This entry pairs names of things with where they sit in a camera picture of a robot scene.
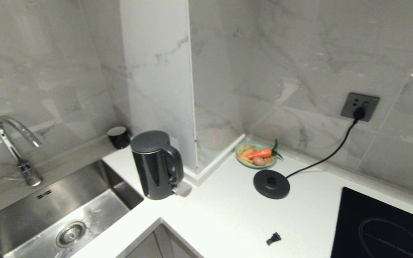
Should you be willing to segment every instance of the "kettle handle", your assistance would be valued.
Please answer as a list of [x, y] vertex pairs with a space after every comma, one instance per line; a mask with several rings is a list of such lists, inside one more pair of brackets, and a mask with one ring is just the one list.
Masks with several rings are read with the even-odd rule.
[[173, 185], [176, 185], [181, 182], [184, 177], [184, 171], [182, 169], [182, 160], [181, 155], [177, 149], [173, 148], [171, 145], [165, 145], [162, 147], [162, 151], [170, 156], [173, 165], [174, 165], [174, 174], [168, 179], [169, 182]]

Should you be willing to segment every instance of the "wall outlet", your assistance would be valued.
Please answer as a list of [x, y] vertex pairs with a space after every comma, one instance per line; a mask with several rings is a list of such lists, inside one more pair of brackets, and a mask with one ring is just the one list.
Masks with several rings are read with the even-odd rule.
[[366, 115], [361, 121], [369, 122], [372, 114], [374, 113], [377, 103], [380, 98], [368, 95], [362, 95], [358, 93], [349, 93], [345, 105], [342, 108], [341, 116], [354, 119], [353, 113], [357, 108], [363, 107], [366, 111]]

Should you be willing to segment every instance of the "egg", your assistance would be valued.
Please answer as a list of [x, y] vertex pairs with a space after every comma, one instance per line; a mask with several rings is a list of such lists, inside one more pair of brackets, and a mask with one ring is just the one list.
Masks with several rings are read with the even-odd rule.
[[266, 164], [266, 162], [261, 157], [254, 157], [253, 164], [256, 165], [256, 166], [264, 166]]

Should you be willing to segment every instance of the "kettle lid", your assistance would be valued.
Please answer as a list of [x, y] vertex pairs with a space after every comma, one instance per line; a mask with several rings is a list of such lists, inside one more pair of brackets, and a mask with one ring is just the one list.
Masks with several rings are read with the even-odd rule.
[[131, 148], [135, 152], [155, 152], [170, 144], [170, 137], [166, 132], [148, 131], [135, 136], [131, 141]]

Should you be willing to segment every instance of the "green plate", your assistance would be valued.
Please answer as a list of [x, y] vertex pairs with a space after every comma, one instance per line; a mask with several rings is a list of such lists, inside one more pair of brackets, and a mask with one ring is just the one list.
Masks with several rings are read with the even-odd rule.
[[258, 141], [256, 141], [256, 140], [247, 140], [246, 142], [240, 142], [239, 144], [236, 145], [235, 153], [236, 153], [236, 159], [238, 160], [238, 162], [242, 163], [242, 165], [244, 165], [244, 166], [246, 166], [246, 167], [248, 167], [248, 168], [263, 169], [263, 168], [272, 167], [273, 165], [275, 165], [275, 163], [277, 163], [277, 157], [276, 157], [276, 156], [273, 156], [273, 157], [272, 157], [272, 159], [274, 160], [274, 161], [272, 161], [272, 163], [267, 163], [267, 164], [264, 165], [264, 166], [251, 165], [251, 164], [249, 164], [249, 163], [246, 163], [246, 162], [240, 160], [240, 159], [237, 157], [237, 153], [238, 153], [238, 150], [239, 150], [239, 149], [242, 149], [244, 145], [246, 145], [246, 146], [254, 145], [254, 148], [255, 148], [257, 151], [258, 151], [258, 150], [265, 149], [265, 148], [270, 148], [270, 149], [272, 149], [271, 146], [269, 146], [269, 145], [267, 145], [267, 144], [263, 144], [262, 142], [258, 142]]

